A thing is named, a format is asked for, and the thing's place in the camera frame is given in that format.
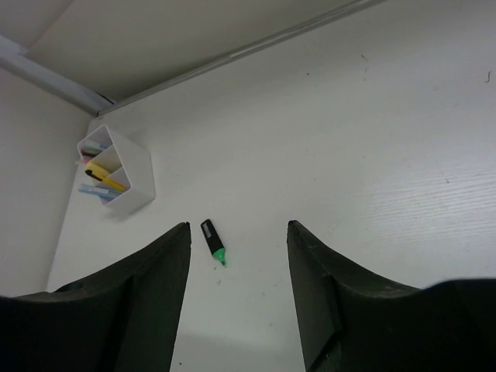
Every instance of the table surface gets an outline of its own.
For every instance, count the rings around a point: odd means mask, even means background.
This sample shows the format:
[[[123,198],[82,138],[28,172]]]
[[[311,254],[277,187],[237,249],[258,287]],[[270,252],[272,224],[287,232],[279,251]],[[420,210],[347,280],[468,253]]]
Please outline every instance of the table surface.
[[[80,170],[49,290],[189,221],[171,370],[296,372],[289,220],[405,284],[494,276],[495,20],[485,0],[386,2],[96,119],[150,151],[157,198],[119,218]]]

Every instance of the white box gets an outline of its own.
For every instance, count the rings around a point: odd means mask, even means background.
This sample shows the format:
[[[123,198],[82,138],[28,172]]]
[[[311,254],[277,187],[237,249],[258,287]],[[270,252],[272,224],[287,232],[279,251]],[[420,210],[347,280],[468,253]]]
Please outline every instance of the white box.
[[[85,148],[85,141],[89,140],[108,146],[91,161],[110,172],[109,179],[127,188],[111,201],[100,198],[105,207],[114,209],[119,214],[129,214],[155,199],[155,184],[148,151],[103,125],[78,143],[77,151],[81,159],[81,150]],[[95,186],[105,186],[96,180],[93,180],[93,183]]]

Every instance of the black marker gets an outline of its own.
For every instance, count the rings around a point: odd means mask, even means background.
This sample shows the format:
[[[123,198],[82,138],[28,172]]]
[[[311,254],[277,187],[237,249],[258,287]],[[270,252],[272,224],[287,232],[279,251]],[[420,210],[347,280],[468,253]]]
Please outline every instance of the black marker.
[[[215,231],[215,227],[212,224],[212,221],[207,219],[202,222],[201,230],[203,232],[203,236],[207,241],[208,248],[210,249],[210,253],[212,257],[216,260],[219,260],[220,263],[225,266],[226,265],[226,248],[224,248],[224,244],[222,244],[221,239],[219,238],[219,234]]]

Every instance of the white desk organizer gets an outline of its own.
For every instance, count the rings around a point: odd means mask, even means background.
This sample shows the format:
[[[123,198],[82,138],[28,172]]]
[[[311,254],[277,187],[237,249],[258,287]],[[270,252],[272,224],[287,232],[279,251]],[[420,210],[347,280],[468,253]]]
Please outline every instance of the white desk organizer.
[[[111,201],[100,198],[105,207],[114,209],[119,214],[128,214],[155,199],[152,164],[148,151],[103,125],[78,143],[77,151],[81,159],[81,149],[84,148],[86,140],[108,146],[92,161],[111,173],[109,179],[127,189]],[[88,177],[88,180],[90,179],[95,186],[105,186],[102,182]]]

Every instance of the yellow marker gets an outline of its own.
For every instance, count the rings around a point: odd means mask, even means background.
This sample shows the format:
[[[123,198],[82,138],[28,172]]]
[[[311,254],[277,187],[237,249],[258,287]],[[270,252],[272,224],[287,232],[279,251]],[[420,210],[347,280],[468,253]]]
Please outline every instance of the yellow marker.
[[[100,167],[98,164],[93,163],[92,161],[88,161],[86,167],[84,168],[84,172],[91,178],[103,182],[110,188],[114,188],[115,190],[119,191],[126,191],[126,188],[124,186],[115,182],[114,180],[109,180],[107,178],[110,173],[106,169]]]

